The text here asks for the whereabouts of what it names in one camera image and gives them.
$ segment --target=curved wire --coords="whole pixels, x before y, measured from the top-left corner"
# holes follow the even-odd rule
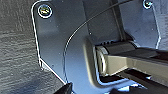
[[[67,76],[66,76],[66,72],[65,72],[65,56],[66,56],[66,51],[67,51],[67,48],[68,48],[68,45],[71,41],[71,39],[73,38],[73,36],[77,33],[77,31],[79,31],[79,29],[81,29],[85,24],[87,24],[89,21],[91,21],[92,19],[96,18],[97,16],[101,15],[102,13],[106,12],[107,10],[115,7],[115,6],[118,6],[118,5],[121,5],[121,4],[124,4],[124,3],[127,3],[129,1],[133,1],[133,0],[126,0],[126,1],[123,1],[123,2],[120,2],[120,3],[116,3],[114,5],[111,5],[110,7],[108,7],[107,9],[99,12],[98,14],[92,16],[91,18],[89,18],[88,20],[86,20],[84,23],[82,23],[73,33],[72,35],[68,38],[68,41],[66,42],[66,45],[64,47],[64,52],[63,52],[63,72],[64,72],[64,76],[65,76],[65,80],[66,80],[66,83],[68,83],[68,79],[67,79]]]

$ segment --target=bolt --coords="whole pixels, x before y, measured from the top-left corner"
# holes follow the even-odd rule
[[[49,18],[52,15],[52,10],[48,5],[43,4],[39,6],[38,13],[42,18]]]

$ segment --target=screw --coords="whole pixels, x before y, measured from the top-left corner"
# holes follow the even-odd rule
[[[52,15],[52,10],[48,5],[43,4],[39,6],[38,14],[42,18],[49,18]]]
[[[152,4],[153,3],[151,1],[148,1],[148,0],[143,1],[143,6],[145,9],[149,9],[152,6]]]

